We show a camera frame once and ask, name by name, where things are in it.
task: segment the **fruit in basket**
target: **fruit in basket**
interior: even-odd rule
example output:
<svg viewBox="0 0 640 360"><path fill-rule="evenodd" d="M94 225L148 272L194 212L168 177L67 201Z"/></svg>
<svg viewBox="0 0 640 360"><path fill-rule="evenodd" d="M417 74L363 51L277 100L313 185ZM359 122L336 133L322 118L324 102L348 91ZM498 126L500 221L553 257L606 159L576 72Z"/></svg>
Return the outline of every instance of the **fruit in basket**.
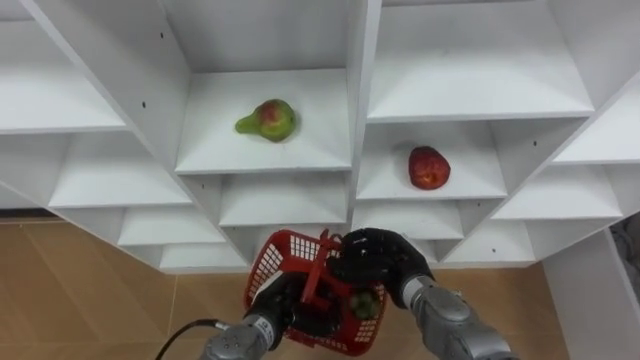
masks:
<svg viewBox="0 0 640 360"><path fill-rule="evenodd" d="M414 148L409 155L409 178L413 186L435 190L446 184L451 173L447 159L431 146Z"/></svg>
<svg viewBox="0 0 640 360"><path fill-rule="evenodd" d="M236 122L236 131L240 134L256 134L272 142L280 142L296 128L296 115L286 101L267 100L259 105L249 116Z"/></svg>
<svg viewBox="0 0 640 360"><path fill-rule="evenodd" d="M349 310L358 320L375 319L380 314L381 308L380 297L373 289L354 289L349 297Z"/></svg>

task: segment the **apple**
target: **apple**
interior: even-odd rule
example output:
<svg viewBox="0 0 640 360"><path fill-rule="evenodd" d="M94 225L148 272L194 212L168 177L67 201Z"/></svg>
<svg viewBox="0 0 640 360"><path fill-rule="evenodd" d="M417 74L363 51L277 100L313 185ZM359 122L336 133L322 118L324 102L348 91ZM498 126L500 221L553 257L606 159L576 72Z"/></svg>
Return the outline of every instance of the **apple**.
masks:
<svg viewBox="0 0 640 360"><path fill-rule="evenodd" d="M420 146L409 155L409 178L413 186L435 190L446 184L451 173L447 159L431 146Z"/></svg>

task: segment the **white shelf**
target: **white shelf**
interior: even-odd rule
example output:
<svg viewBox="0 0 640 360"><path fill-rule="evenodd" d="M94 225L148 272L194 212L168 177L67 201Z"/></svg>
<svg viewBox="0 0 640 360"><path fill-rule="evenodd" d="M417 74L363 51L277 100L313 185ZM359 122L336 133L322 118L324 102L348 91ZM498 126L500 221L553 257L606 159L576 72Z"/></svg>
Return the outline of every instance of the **white shelf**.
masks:
<svg viewBox="0 0 640 360"><path fill-rule="evenodd" d="M224 243L215 227L193 206L127 210L119 246Z"/></svg>
<svg viewBox="0 0 640 360"><path fill-rule="evenodd" d="M414 187L408 159L428 145L449 162L449 181L437 190ZM479 199L507 195L491 130L486 122L376 125L367 130L357 198Z"/></svg>
<svg viewBox="0 0 640 360"><path fill-rule="evenodd" d="M227 175L221 226L346 222L342 173Z"/></svg>
<svg viewBox="0 0 640 360"><path fill-rule="evenodd" d="M337 68L347 58L348 1L161 2L196 73Z"/></svg>
<svg viewBox="0 0 640 360"><path fill-rule="evenodd" d="M454 249L445 263L512 263L525 266L535 262L525 224L521 221L490 221Z"/></svg>
<svg viewBox="0 0 640 360"><path fill-rule="evenodd" d="M35 21L0 22L0 134L125 129Z"/></svg>
<svg viewBox="0 0 640 360"><path fill-rule="evenodd" d="M273 98L296 112L290 138L274 144L235 131L236 121ZM195 75L176 171L347 170L349 143L345 70Z"/></svg>
<svg viewBox="0 0 640 360"><path fill-rule="evenodd" d="M131 133L76 134L53 208L176 205L191 200Z"/></svg>
<svg viewBox="0 0 640 360"><path fill-rule="evenodd" d="M500 208L493 219L589 219L622 217L600 166L545 169Z"/></svg>
<svg viewBox="0 0 640 360"><path fill-rule="evenodd" d="M369 122L592 111L545 2L382 9Z"/></svg>
<svg viewBox="0 0 640 360"><path fill-rule="evenodd" d="M413 240L464 238L458 208L453 201L366 201L356 204L352 230L389 229Z"/></svg>
<svg viewBox="0 0 640 360"><path fill-rule="evenodd" d="M227 244L166 245L159 269L167 273L247 272L247 263Z"/></svg>
<svg viewBox="0 0 640 360"><path fill-rule="evenodd" d="M557 164L640 163L640 82L575 139Z"/></svg>
<svg viewBox="0 0 640 360"><path fill-rule="evenodd" d="M439 256L435 241L415 241L408 239L409 243L413 245L422 256L427 260L429 266L433 266L438 263Z"/></svg>
<svg viewBox="0 0 640 360"><path fill-rule="evenodd" d="M39 207L40 206L21 197L4 186L0 186L0 209L27 209Z"/></svg>

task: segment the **green pear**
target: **green pear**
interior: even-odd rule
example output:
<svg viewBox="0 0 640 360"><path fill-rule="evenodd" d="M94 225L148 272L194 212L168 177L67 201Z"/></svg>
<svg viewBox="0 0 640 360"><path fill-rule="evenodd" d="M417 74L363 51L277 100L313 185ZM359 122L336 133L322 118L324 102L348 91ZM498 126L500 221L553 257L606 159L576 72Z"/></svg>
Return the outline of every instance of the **green pear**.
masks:
<svg viewBox="0 0 640 360"><path fill-rule="evenodd" d="M284 100L267 100L255 108L249 116L236 122L240 134L256 134L263 138L280 142L296 128L296 115Z"/></svg>

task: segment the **red basket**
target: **red basket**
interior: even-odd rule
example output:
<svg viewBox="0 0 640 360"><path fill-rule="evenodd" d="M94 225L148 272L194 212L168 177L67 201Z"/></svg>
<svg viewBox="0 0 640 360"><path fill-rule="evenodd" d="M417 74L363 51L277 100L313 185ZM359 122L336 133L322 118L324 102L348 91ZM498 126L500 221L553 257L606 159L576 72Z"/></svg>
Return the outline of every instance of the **red basket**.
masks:
<svg viewBox="0 0 640 360"><path fill-rule="evenodd" d="M325 260L329 256L339 256L342 246L336 241L340 238L339 235L334 234L329 238L328 233L328 230L323 231L320 240L289 230L280 230L271 235L251 269L244 296L245 307L249 308L260 286L278 270L309 274L302 294L303 303L312 304L323 310L328 308L328 301L315 296L318 280L322 279L343 304L348 304L353 287L333 278L325 266ZM294 329L287 330L285 336L310 347L317 344L350 356L364 354L376 338L386 308L384 288L382 285L376 285L375 290L381 304L380 313L376 318L361 321L351 314L348 306L341 306L342 324L333 337L312 337Z"/></svg>

